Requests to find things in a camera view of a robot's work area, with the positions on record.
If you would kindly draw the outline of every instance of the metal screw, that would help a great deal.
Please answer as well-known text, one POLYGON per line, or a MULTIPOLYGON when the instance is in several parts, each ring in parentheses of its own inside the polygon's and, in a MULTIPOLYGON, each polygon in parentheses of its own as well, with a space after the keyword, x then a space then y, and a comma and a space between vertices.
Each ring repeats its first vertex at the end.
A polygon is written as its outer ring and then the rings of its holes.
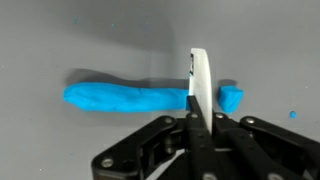
POLYGON ((172 123, 173 122, 173 120, 171 119, 171 118, 166 118, 166 123, 168 123, 168 124, 170 124, 170 123, 172 123))
POLYGON ((253 124, 254 123, 254 119, 252 119, 252 118, 247 118, 246 121, 249 124, 253 124))
POLYGON ((250 136, 251 138, 254 138, 254 135, 253 135, 252 132, 249 132, 249 136, 250 136))
POLYGON ((217 180, 216 176, 214 174, 209 174, 209 173, 206 173, 203 175, 203 180, 217 180))
POLYGON ((192 114, 191 114, 191 117, 192 117, 192 118, 198 118, 199 116, 198 116, 198 114, 196 114, 196 113, 192 113, 192 114))
POLYGON ((109 168, 113 165, 113 160, 108 158, 108 159, 104 159, 102 162, 101 162, 101 166, 104 167, 104 168, 109 168))
POLYGON ((223 114, 217 113, 216 117, 219 118, 219 119, 222 119, 223 118, 223 114))
POLYGON ((166 151, 168 154, 173 154, 173 153, 176 152, 176 148, 173 148, 173 147, 165 148, 165 151, 166 151))
POLYGON ((284 180, 282 176, 277 173, 269 173, 268 180, 284 180))

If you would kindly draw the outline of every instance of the blue play-doh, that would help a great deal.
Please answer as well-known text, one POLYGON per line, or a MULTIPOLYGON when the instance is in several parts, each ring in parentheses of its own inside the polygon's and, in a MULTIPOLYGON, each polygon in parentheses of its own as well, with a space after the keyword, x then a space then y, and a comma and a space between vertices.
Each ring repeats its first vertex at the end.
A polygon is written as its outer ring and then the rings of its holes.
POLYGON ((295 111, 290 112, 290 118, 296 119, 297 118, 297 113, 295 111))
POLYGON ((64 100, 85 111, 152 112, 185 109, 188 90, 133 88, 109 83, 78 83, 67 87, 64 100))
POLYGON ((219 106, 226 113, 233 113, 237 110, 244 91, 236 86, 222 86, 219 92, 219 106))

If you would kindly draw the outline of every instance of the hole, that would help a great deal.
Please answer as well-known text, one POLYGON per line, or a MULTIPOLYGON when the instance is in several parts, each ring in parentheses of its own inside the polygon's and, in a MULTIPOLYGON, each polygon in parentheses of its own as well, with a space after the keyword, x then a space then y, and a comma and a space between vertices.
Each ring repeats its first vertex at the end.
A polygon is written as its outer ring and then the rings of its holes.
POLYGON ((248 148, 249 148, 250 150, 254 150, 254 149, 255 149, 252 145, 249 145, 248 148))
POLYGON ((200 145, 200 148, 201 148, 201 149, 206 149, 206 148, 207 148, 207 145, 201 144, 201 145, 200 145))
POLYGON ((134 169, 134 161, 133 160, 126 160, 122 163, 122 169, 125 171, 131 171, 134 169))

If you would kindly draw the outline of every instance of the gray background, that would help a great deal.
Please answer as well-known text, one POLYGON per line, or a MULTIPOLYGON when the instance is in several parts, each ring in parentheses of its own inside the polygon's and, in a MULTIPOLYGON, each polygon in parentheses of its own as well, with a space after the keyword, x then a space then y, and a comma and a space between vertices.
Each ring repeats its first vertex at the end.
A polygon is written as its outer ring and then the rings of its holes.
POLYGON ((183 113, 82 112, 63 102, 64 88, 186 87, 192 47, 208 51, 214 93, 223 79, 245 90, 233 118, 320 141, 319 19, 318 0, 1 0, 0 178, 92 179, 96 154, 183 113))

